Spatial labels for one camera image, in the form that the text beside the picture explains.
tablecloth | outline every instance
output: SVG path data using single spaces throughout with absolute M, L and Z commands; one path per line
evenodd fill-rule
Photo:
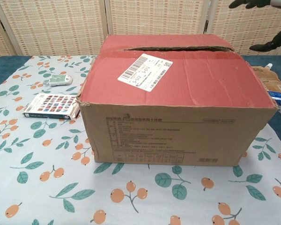
M 0 85 L 0 225 L 281 225 L 269 125 L 235 167 L 133 165 L 94 162 L 81 117 L 23 117 L 37 93 L 75 95 L 93 57 L 34 56 Z M 50 87 L 52 74 L 74 81 Z

red cardboard box top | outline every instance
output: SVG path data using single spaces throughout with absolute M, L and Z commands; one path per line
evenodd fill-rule
M 118 81 L 143 53 L 173 62 L 151 92 Z M 112 105 L 276 107 L 250 65 L 215 35 L 108 36 L 80 100 Z

